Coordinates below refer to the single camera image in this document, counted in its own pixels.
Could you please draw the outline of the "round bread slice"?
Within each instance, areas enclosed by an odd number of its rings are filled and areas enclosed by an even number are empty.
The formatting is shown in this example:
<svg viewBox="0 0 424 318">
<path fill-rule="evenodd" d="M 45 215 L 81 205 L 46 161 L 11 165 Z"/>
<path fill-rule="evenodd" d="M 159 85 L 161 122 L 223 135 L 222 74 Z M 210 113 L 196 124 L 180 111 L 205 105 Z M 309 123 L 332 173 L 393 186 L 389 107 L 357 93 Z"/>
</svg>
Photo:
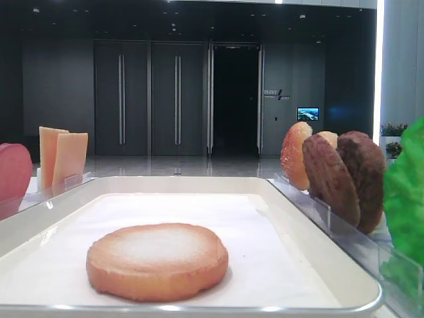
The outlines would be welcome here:
<svg viewBox="0 0 424 318">
<path fill-rule="evenodd" d="M 185 223 L 137 225 L 95 241 L 87 252 L 91 286 L 135 301 L 179 301 L 219 284 L 229 253 L 211 230 Z"/>
</svg>

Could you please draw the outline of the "inner brown meat patty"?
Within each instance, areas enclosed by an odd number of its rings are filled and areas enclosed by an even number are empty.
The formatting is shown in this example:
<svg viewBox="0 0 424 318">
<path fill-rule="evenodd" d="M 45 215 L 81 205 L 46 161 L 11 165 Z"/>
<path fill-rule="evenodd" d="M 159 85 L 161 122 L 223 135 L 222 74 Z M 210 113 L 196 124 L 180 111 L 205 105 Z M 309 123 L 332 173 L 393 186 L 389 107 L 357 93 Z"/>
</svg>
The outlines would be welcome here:
<svg viewBox="0 0 424 318">
<path fill-rule="evenodd" d="M 309 180 L 309 193 L 353 227 L 360 221 L 356 189 L 337 150 L 320 134 L 302 144 L 303 164 Z"/>
</svg>

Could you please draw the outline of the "orange cheese slice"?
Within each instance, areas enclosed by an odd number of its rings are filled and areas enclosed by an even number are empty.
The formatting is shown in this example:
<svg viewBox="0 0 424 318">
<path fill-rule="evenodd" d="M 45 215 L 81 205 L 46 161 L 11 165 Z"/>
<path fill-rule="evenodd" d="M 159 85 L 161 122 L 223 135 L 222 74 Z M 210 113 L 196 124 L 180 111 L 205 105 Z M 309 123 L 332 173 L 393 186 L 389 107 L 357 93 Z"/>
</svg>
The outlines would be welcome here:
<svg viewBox="0 0 424 318">
<path fill-rule="evenodd" d="M 62 133 L 58 135 L 52 180 L 53 186 L 64 184 L 65 179 L 69 177 L 82 181 L 88 138 L 87 132 Z"/>
<path fill-rule="evenodd" d="M 47 189 L 52 186 L 58 135 L 68 133 L 69 131 L 64 129 L 39 127 L 41 189 Z"/>
</svg>

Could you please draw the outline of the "outer brown meat patty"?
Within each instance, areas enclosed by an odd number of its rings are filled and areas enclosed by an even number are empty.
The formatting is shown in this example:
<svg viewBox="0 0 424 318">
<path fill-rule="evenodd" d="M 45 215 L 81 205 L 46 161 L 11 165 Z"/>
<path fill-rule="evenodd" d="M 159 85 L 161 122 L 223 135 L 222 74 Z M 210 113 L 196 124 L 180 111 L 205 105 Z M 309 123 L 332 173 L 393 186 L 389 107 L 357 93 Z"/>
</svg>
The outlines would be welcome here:
<svg viewBox="0 0 424 318">
<path fill-rule="evenodd" d="M 358 230 L 370 234 L 383 215 L 386 160 L 382 149 L 367 134 L 349 131 L 338 137 L 337 152 L 356 188 L 360 208 Z"/>
</svg>

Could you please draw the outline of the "upright green lettuce leaf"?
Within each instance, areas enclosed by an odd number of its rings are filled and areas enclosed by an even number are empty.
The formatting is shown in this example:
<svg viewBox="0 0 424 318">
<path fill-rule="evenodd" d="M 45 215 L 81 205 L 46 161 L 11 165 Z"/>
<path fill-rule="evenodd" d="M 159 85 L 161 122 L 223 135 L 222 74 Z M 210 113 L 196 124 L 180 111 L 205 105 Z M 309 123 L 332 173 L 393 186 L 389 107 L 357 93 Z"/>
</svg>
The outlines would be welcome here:
<svg viewBox="0 0 424 318">
<path fill-rule="evenodd" d="M 384 174 L 384 213 L 394 249 L 381 273 L 423 309 L 423 118 L 403 132 L 401 147 Z"/>
</svg>

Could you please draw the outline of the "sesame bun slice inner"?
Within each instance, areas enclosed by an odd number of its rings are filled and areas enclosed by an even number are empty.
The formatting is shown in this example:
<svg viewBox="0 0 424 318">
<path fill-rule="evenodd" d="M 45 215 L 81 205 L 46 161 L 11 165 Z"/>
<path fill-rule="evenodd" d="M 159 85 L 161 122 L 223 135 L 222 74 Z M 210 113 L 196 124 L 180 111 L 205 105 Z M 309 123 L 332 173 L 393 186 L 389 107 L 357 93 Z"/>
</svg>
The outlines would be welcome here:
<svg viewBox="0 0 424 318">
<path fill-rule="evenodd" d="M 288 180 L 297 189 L 309 188 L 309 180 L 303 164 L 303 142 L 312 135 L 312 128 L 305 122 L 292 125 L 282 144 L 281 165 Z"/>
</svg>

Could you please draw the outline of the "dark double door middle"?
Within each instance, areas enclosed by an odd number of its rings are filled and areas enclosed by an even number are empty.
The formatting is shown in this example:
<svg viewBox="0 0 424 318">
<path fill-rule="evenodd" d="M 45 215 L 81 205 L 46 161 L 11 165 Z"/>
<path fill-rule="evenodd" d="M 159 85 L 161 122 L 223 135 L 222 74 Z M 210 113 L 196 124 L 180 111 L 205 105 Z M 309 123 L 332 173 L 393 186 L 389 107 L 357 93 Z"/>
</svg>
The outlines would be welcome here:
<svg viewBox="0 0 424 318">
<path fill-rule="evenodd" d="M 201 156 L 203 46 L 152 45 L 152 154 Z"/>
</svg>

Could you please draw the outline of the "dark double door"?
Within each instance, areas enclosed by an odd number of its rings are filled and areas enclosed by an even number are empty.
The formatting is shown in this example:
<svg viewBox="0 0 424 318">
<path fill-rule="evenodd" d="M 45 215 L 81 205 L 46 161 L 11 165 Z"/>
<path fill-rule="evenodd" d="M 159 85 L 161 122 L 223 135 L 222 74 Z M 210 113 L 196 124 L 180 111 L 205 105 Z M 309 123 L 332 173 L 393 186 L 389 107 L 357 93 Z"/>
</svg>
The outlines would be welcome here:
<svg viewBox="0 0 424 318">
<path fill-rule="evenodd" d="M 95 151 L 147 155 L 147 44 L 95 43 Z"/>
<path fill-rule="evenodd" d="M 201 156 L 203 46 L 152 45 L 152 154 Z"/>
</svg>

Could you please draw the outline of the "plain bun slice outer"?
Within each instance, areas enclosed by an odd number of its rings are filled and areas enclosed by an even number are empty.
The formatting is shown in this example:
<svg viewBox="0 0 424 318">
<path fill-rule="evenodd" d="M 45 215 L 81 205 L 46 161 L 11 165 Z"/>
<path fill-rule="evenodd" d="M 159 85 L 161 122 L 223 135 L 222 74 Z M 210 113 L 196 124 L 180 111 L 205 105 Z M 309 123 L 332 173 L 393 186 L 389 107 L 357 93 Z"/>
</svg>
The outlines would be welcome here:
<svg viewBox="0 0 424 318">
<path fill-rule="evenodd" d="M 318 135 L 322 136 L 333 148 L 337 148 L 338 134 L 331 131 L 321 131 Z"/>
</svg>

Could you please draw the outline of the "dark double door left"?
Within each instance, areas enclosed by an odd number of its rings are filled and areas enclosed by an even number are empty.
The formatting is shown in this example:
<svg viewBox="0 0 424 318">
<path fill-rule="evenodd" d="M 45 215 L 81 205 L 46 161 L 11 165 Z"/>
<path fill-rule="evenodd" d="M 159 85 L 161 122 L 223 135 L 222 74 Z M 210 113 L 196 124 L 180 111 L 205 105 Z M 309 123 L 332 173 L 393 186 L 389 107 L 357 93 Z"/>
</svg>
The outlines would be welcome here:
<svg viewBox="0 0 424 318">
<path fill-rule="evenodd" d="M 147 155 L 147 44 L 95 43 L 95 151 Z"/>
</svg>

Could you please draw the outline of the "potted flower plants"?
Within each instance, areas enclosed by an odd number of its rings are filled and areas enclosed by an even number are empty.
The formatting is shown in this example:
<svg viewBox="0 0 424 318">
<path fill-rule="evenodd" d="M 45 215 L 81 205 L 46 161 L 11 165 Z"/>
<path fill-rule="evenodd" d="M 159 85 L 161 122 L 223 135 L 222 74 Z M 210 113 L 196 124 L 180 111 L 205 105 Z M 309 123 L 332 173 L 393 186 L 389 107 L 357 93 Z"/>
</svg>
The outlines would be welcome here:
<svg viewBox="0 0 424 318">
<path fill-rule="evenodd" d="M 381 124 L 380 146 L 387 159 L 396 159 L 402 152 L 401 138 L 408 124 Z"/>
</svg>

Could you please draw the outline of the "white rectangular metal tray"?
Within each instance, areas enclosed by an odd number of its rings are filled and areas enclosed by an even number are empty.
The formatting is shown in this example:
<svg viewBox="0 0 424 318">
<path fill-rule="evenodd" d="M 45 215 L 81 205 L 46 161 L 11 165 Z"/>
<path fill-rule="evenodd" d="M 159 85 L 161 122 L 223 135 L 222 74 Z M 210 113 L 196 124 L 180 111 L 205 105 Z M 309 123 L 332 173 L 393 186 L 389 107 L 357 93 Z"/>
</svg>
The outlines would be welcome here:
<svg viewBox="0 0 424 318">
<path fill-rule="evenodd" d="M 1 303 L 2 317 L 374 317 L 384 302 L 380 283 L 268 180 L 228 177 L 104 177 L 87 183 L 42 219 L 1 224 L 1 275 L 15 252 L 102 195 L 257 195 L 281 242 L 291 241 L 338 301 L 336 307 L 217 307 L 171 303 L 124 306 Z"/>
</svg>

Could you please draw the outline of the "white parchment tray liner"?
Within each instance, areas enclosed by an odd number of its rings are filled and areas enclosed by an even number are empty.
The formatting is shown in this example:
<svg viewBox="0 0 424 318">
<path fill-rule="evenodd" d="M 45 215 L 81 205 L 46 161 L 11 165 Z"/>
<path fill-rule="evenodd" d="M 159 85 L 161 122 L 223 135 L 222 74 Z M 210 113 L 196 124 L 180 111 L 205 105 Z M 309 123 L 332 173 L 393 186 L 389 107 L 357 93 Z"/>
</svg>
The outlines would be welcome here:
<svg viewBox="0 0 424 318">
<path fill-rule="evenodd" d="M 123 227 L 179 222 L 211 229 L 229 252 L 225 279 L 182 305 L 336 307 L 294 244 L 280 241 L 266 209 L 257 195 L 102 195 L 15 252 L 1 275 L 1 303 L 124 306 L 90 286 L 88 248 Z"/>
</svg>

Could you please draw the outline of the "left clear acrylic rail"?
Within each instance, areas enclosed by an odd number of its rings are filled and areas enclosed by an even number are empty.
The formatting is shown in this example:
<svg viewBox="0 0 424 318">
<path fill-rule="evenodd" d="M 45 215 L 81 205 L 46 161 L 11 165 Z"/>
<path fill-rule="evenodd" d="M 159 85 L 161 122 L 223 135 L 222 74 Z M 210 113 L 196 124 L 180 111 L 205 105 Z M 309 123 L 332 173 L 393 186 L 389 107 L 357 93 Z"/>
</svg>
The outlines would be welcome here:
<svg viewBox="0 0 424 318">
<path fill-rule="evenodd" d="M 1 224 L 24 223 L 42 219 L 53 212 L 65 199 L 81 191 L 95 177 L 91 172 L 82 177 L 71 176 L 59 185 L 47 189 L 36 189 L 23 197 L 16 197 L 1 202 Z"/>
</svg>

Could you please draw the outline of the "clear acrylic rail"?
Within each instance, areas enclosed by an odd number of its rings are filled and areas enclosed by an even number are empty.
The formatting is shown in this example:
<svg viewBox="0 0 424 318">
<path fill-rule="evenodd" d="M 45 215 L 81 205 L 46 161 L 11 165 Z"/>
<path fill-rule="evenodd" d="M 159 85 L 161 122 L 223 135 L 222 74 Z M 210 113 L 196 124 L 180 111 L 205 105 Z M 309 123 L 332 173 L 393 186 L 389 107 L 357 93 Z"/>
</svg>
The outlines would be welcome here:
<svg viewBox="0 0 424 318">
<path fill-rule="evenodd" d="M 274 174 L 271 182 L 382 284 L 386 305 L 396 317 L 423 316 L 423 267 L 394 247 L 385 221 L 375 235 L 364 235 L 337 217 L 326 203 L 292 186 L 285 176 Z"/>
<path fill-rule="evenodd" d="M 53 212 L 65 199 L 81 191 L 95 177 L 91 172 L 82 177 L 71 176 L 59 185 L 47 189 L 36 189 L 23 197 L 16 197 L 1 202 L 1 224 L 24 223 L 42 219 Z"/>
</svg>

